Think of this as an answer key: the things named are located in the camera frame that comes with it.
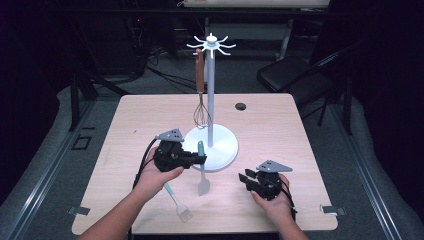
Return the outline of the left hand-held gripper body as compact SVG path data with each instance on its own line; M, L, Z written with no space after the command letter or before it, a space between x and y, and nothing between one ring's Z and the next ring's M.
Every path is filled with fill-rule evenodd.
M184 138L179 129L160 133L155 139L160 143L155 150L153 160L161 172L168 172L178 167L189 169L194 164L194 155L182 148Z

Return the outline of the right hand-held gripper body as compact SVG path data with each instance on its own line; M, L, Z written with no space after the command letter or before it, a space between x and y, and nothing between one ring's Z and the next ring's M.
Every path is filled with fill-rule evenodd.
M270 201L274 199L281 191L280 172L292 172L293 169L273 160L266 160L256 167L257 179L261 188L257 194L263 199Z

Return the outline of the white utensil rack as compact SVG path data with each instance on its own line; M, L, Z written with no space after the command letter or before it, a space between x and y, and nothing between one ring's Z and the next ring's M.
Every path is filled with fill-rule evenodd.
M228 37L218 39L213 34L205 37L204 40L197 36L194 39L198 42L197 45L188 44L189 48L200 48L204 56L204 80L205 92L203 101L211 116L211 124L203 129L199 129L196 124L190 130L183 142L183 148L188 151L196 151L198 142L204 144L204 152L207 156L204 164L206 172L217 172L228 167L236 158L239 143L235 134L225 126L214 122L215 115L215 59L216 53L229 56L229 53L224 51L224 48L234 48L234 45L225 45L224 42Z

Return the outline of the teal handled silicone spatula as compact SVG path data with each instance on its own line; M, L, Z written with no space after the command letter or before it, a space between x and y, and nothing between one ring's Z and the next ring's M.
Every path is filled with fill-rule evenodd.
M205 152L204 152L204 144L202 141L198 142L198 155L199 156L204 156ZM203 164L200 165L200 171L201 171L201 179L200 182L198 184L198 195L202 196L205 195L209 192L210 190L210 181L206 178L205 175L205 167Z

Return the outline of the teal handled basting brush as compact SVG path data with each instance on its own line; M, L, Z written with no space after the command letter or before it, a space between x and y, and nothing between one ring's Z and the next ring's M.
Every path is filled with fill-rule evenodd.
M177 196L175 195L171 186L168 183L165 183L164 187L176 205L176 213L178 217L180 218L180 220L183 223L189 221L192 218L192 213L189 210L189 208L179 201L179 199L177 198Z

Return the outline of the wooden handled wire whisk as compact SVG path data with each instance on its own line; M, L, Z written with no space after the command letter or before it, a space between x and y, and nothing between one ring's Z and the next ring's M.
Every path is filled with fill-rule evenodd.
M212 120L203 101L203 94L205 92L204 56L200 48L195 49L195 80L199 101L193 113L193 120L199 129L203 129L208 127Z

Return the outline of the person's right hand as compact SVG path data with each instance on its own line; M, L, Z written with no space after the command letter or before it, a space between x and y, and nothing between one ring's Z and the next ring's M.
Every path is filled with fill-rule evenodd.
M278 220L288 218L293 219L292 204L287 196L289 193L289 181L283 174L280 174L279 177L281 180L282 191L274 199L267 201L260 197L255 191L251 192L251 196L254 201L265 211L266 215L274 225Z

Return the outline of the person's left hand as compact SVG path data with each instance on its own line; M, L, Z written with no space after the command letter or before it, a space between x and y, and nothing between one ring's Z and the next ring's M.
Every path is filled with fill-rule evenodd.
M144 164L139 181L133 190L143 202L152 199L162 190L165 183L179 177L184 171L182 167L177 167L168 172L161 172L154 164L153 157L155 152L156 147L149 151L147 162Z

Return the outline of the black folding chair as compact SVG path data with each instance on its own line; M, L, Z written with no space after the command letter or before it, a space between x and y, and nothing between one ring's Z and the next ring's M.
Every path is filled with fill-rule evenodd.
M290 94L298 109L323 98L323 104L310 112L313 114L318 110L321 111L318 125L323 122L327 106L336 103L342 97L344 99L342 123L347 133L351 134L350 76L362 45L362 41L357 41L314 64L307 63L298 56L288 56L259 69L257 80L271 93Z

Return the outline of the black metal stand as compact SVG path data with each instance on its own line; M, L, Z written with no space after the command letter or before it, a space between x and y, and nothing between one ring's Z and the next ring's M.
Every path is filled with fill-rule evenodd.
M82 94L89 101L96 100L99 93L94 87L95 84L100 84L119 96L128 95L129 92L107 81L97 73L93 57L82 36L82 31L73 20L69 20L69 26L69 37L73 47L69 53L69 58L72 62L72 77L70 79L72 118L70 131L73 131L81 120L79 94Z

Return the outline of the dark equipment rack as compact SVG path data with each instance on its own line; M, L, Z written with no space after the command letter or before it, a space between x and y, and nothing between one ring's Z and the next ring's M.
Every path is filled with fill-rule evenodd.
M177 54L174 19L171 17L122 17L105 28L101 70L110 74L143 74L156 48Z

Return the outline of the white background table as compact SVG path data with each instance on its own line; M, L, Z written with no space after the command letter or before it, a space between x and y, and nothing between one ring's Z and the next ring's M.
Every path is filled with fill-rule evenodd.
M331 0L183 0L187 8L205 10L288 10L289 12L326 11ZM205 18L205 35L213 34L218 39L229 36L231 39L280 40L281 47L276 59L283 59L291 38L293 18L285 17L276 23L265 19L258 20L213 20Z

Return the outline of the metal table bracket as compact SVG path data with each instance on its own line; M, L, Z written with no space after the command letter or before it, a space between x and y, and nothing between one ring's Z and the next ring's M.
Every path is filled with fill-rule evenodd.
M347 212L344 208L342 207L336 207L336 206L324 206L321 205L320 206L320 210L324 213L324 214L331 214L334 216L343 216L346 215Z
M90 212L89 208L81 207L81 206L71 206L68 209L68 213L71 214L71 215L87 216L89 212Z

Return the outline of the metal floor rail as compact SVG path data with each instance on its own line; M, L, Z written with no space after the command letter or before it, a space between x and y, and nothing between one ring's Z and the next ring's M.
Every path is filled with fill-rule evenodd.
M360 148L353 135L349 135L344 127L342 112L337 106L330 106L331 115L336 121L336 125L344 139L345 144L354 159L356 172L361 180L362 186L366 192L368 200L373 208L373 211L381 225L381 228L387 240L403 240L402 236L393 221L392 215L378 190L378 187L368 169Z
M95 119L98 104L87 102L75 130L63 107L5 205L0 240L74 240L71 206L81 206L103 139Z

